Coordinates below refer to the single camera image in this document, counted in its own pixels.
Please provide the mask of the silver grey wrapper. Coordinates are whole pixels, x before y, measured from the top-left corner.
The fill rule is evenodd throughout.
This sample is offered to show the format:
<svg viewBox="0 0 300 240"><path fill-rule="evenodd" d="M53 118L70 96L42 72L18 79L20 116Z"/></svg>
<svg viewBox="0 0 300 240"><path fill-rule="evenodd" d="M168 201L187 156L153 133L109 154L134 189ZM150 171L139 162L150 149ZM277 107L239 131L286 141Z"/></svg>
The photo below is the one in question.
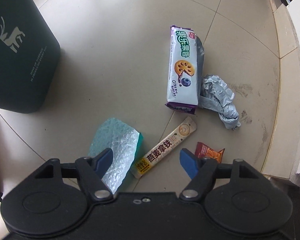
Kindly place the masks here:
<svg viewBox="0 0 300 240"><path fill-rule="evenodd" d="M209 74L203 77L198 107L217 112L226 129L241 126L234 98L234 92L219 76Z"/></svg>

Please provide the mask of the white purple biscuit package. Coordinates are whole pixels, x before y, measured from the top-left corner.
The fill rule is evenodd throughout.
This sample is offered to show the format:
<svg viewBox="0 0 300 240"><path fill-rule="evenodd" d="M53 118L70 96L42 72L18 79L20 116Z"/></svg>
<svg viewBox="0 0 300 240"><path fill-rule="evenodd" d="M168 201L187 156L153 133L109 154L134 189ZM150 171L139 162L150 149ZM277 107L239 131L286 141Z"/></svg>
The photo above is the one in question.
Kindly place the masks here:
<svg viewBox="0 0 300 240"><path fill-rule="evenodd" d="M166 106L194 114L199 102L204 48L192 29L171 26Z"/></svg>

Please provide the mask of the dark green trash bin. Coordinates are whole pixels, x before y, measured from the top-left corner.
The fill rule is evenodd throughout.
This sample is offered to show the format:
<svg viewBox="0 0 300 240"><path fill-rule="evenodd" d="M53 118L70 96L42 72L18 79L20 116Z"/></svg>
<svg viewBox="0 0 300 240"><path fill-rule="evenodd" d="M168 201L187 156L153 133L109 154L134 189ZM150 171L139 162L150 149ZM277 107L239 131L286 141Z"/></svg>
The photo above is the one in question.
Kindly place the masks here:
<svg viewBox="0 0 300 240"><path fill-rule="evenodd" d="M0 0L1 109L40 109L60 55L60 45L33 0Z"/></svg>

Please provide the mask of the red orange snack packet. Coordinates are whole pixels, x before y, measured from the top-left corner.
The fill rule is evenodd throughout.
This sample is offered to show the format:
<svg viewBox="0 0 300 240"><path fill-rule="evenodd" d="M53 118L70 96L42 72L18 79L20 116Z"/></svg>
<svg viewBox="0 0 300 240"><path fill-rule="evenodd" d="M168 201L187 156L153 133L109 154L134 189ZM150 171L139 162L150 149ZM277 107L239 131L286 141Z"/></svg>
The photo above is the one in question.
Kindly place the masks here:
<svg viewBox="0 0 300 240"><path fill-rule="evenodd" d="M199 159L212 158L215 159L218 163L221 163L224 151L225 149L215 151L203 142L197 142L196 151L194 155Z"/></svg>

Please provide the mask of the teal silver foil bag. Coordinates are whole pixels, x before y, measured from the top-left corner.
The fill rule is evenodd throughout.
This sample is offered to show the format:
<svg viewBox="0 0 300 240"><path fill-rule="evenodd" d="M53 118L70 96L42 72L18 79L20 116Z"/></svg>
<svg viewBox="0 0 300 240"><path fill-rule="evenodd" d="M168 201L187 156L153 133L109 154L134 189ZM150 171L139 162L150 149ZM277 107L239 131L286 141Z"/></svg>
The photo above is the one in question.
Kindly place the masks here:
<svg viewBox="0 0 300 240"><path fill-rule="evenodd" d="M116 118L109 118L97 129L88 155L95 157L106 148L113 151L113 162L102 177L112 193L121 186L142 141L140 132Z"/></svg>

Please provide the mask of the oat latte stick sachet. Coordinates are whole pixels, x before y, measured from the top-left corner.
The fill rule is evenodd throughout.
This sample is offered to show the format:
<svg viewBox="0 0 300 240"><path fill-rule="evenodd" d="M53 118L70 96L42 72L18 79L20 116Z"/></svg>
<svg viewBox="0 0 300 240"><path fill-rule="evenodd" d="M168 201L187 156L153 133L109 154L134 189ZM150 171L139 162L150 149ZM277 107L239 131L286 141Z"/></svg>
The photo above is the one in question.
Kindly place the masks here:
<svg viewBox="0 0 300 240"><path fill-rule="evenodd" d="M136 179L140 179L196 130L196 123L188 116L168 136L137 160L131 166L130 172Z"/></svg>

